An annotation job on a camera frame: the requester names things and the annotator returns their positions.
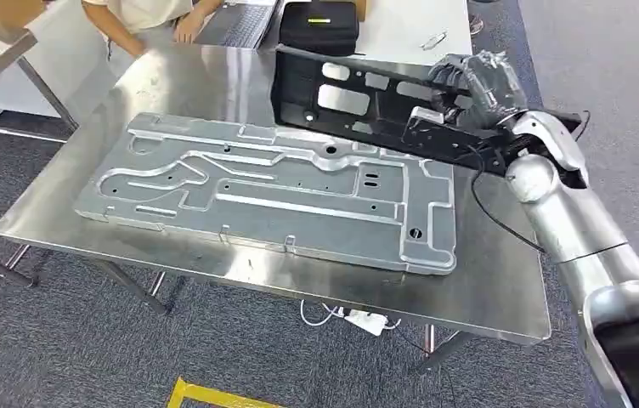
white shirt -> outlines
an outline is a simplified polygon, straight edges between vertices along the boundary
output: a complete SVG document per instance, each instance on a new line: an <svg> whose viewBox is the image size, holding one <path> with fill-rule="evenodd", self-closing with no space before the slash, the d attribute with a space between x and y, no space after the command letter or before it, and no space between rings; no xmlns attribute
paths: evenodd
<svg viewBox="0 0 639 408"><path fill-rule="evenodd" d="M130 32L157 27L192 11L192 0L83 0L109 6Z"/></svg>

black cable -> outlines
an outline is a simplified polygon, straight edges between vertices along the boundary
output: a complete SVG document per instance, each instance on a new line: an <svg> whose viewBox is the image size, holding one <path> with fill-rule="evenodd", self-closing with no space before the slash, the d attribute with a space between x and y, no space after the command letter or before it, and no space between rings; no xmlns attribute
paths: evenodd
<svg viewBox="0 0 639 408"><path fill-rule="evenodd" d="M592 113L590 113L589 110L583 110L582 112L585 113L585 115L587 115L587 118L582 123L582 130L580 130L580 134L578 134L577 137L574 138L575 142L580 140L582 135L585 133L585 130L587 130L587 127L590 126L590 119L592 119Z"/></svg>
<svg viewBox="0 0 639 408"><path fill-rule="evenodd" d="M392 322L392 320L390 320L390 318L387 318L387 323L390 326L394 326L394 323ZM402 329L399 328L399 326L395 327L394 330L399 333L400 336L402 336L402 338L412 347L414 347L415 349L420 350L422 353L430 355L431 353L427 350L425 350L424 347L421 347L417 344L415 344L413 341L410 340L409 337L407 337L406 334L404 334L404 331L402 331ZM450 375L450 372L447 371L447 369L444 368L444 365L441 365L439 367L440 373L440 383L442 382L442 371L444 371L444 375L447 376L447 379L450 380L450 392L452 393L452 406L457 408L457 400L455 399L455 385L452 383L452 376ZM439 406L440 408L442 408L442 386L440 385L440 390L439 390Z"/></svg>
<svg viewBox="0 0 639 408"><path fill-rule="evenodd" d="M446 368L444 368L444 365L441 365L439 367L440 371L444 371L444 375L447 376L447 379L450 380L450 392L452 393L452 406L454 408L457 408L457 399L455 399L455 385L452 384L452 376L450 375L450 372L447 371Z"/></svg>
<svg viewBox="0 0 639 408"><path fill-rule="evenodd" d="M482 173L484 173L484 159L482 158L482 155L479 154L479 151L477 149L475 149L474 147L472 147L472 146L470 146L468 144L467 148L469 150L471 150L472 153L474 153L475 156L477 156L477 158L479 160L479 170L475 173L474 176L472 176L472 182L470 183L470 189L472 190L472 196L475 198L475 202L478 204L478 207L482 210L484 215L488 216L489 219L491 219L493 222L495 222L495 224L499 225L502 229L504 229L505 231L507 231L510 234L514 235L515 238L519 239L520 241L524 242L528 246L532 247L533 249L535 249L535 251L545 253L545 248L535 244L534 242L532 242L532 241L528 240L527 238L525 238L524 236L522 236L516 230L508 227L505 223L503 223L502 221L497 219L497 217L495 217L494 215L490 214L489 211L487 211L487 208L484 207L483 203L479 200L479 197L478 197L478 194L477 194L477 188L476 188L477 180L479 179L479 176L481 176Z"/></svg>

black bracket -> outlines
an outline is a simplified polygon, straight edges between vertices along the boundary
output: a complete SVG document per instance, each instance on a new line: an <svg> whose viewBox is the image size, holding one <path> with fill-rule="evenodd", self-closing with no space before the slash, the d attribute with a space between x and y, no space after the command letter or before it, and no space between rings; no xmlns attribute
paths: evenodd
<svg viewBox="0 0 639 408"><path fill-rule="evenodd" d="M314 54L283 45L276 53L272 105L274 119L279 125L327 133L438 162L477 170L483 168L499 176L505 174L506 166L521 150L546 154L544 145L534 137L517 137L505 129L463 129L454 126L451 120L437 123L412 116L416 107L433 108L433 94L437 102L456 114L461 111L456 101L458 97L469 95L467 89L445 87L414 76L377 69L354 59ZM339 78L327 76L323 72L325 64L338 65L344 75ZM371 84L367 80L368 74L383 79L386 85ZM399 87L407 84L414 92L400 93ZM361 109L360 113L330 107L327 103L323 106L320 100L322 87L359 94L366 101L366 109ZM570 132L581 124L579 115L549 113L562 121ZM483 159L482 166L478 154Z"/></svg>

white cable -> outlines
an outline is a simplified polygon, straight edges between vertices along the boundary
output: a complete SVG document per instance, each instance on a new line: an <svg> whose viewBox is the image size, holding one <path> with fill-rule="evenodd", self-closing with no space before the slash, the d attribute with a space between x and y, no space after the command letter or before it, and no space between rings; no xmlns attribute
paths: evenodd
<svg viewBox="0 0 639 408"><path fill-rule="evenodd" d="M330 315L333 315L335 317L339 317L340 319L344 319L344 316L337 313L337 306L335 306L334 309L330 309L329 306L327 306L326 304L322 303L322 306L325 306L325 310L328 311L330 313Z"/></svg>
<svg viewBox="0 0 639 408"><path fill-rule="evenodd" d="M327 315L327 317L325 317L323 320L320 320L320 321L317 321L317 322L313 323L313 322L307 320L306 317L304 317L304 299L299 303L299 315L302 317L302 321L307 323L308 326L312 326L312 327L317 327L317 326L324 325L327 321L329 321L332 318L332 316L335 314L336 311L337 311L337 307L335 307L333 310L331 310L330 313Z"/></svg>
<svg viewBox="0 0 639 408"><path fill-rule="evenodd" d="M394 326L387 326L385 325L385 330L394 330L397 328L397 326L399 326L399 322L401 322L402 319L397 319L397 323L394 324Z"/></svg>

person's arm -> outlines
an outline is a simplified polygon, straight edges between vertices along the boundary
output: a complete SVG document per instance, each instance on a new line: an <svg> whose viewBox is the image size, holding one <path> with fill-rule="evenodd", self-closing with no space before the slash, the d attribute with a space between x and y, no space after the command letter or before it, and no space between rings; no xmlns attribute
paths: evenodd
<svg viewBox="0 0 639 408"><path fill-rule="evenodd" d="M94 4L94 2L90 3L82 0L82 8L89 21L112 42L124 48L125 51L134 57L144 54L144 44L129 32L105 4Z"/></svg>
<svg viewBox="0 0 639 408"><path fill-rule="evenodd" d="M174 30L174 41L178 43L193 43L199 34L206 17L214 13L224 0L201 0L192 11L185 15L177 29Z"/></svg>

